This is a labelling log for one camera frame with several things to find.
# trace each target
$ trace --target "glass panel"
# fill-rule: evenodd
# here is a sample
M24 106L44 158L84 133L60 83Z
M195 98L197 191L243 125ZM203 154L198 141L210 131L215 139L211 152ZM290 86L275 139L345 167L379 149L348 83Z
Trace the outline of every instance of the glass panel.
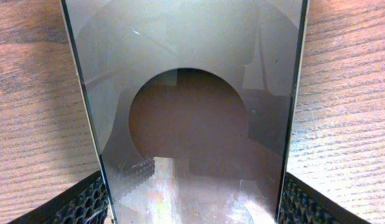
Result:
M117 222L272 222L302 2L66 3Z

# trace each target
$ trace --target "wood grain surface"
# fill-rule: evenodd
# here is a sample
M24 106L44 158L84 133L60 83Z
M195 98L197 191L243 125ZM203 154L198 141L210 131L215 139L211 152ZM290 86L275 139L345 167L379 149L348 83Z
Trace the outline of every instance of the wood grain surface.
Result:
M57 0L0 0L0 223L98 170ZM288 171L385 223L385 0L312 0Z

